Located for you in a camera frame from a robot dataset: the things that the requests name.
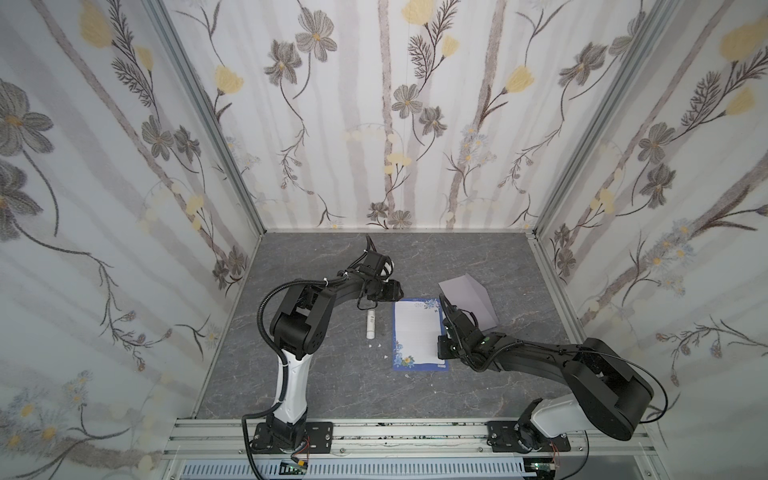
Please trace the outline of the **blue bordered letter paper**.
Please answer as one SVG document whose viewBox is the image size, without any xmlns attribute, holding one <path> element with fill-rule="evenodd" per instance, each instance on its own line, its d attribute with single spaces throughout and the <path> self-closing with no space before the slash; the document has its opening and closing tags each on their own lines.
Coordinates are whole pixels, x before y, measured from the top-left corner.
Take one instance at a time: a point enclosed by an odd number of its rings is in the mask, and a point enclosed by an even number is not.
<svg viewBox="0 0 768 480">
<path fill-rule="evenodd" d="M 438 337 L 445 333 L 437 298 L 402 299 L 393 306 L 394 371 L 442 372 L 446 360 L 438 357 Z"/>
</svg>

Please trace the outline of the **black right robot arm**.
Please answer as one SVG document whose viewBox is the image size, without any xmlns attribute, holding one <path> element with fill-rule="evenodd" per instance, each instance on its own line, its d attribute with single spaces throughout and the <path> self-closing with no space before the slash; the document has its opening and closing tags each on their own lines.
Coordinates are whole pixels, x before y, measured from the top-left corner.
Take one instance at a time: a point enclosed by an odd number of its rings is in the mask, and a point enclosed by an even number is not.
<svg viewBox="0 0 768 480">
<path fill-rule="evenodd" d="M 632 439 L 654 397 L 651 385 L 607 344 L 546 344 L 501 332 L 484 333 L 474 315 L 439 296 L 444 333 L 438 358 L 459 360 L 476 373 L 519 372 L 558 382 L 570 393 L 535 399 L 509 434 L 493 434 L 513 450 L 530 453 L 569 432 L 592 428 L 617 440 Z"/>
</svg>

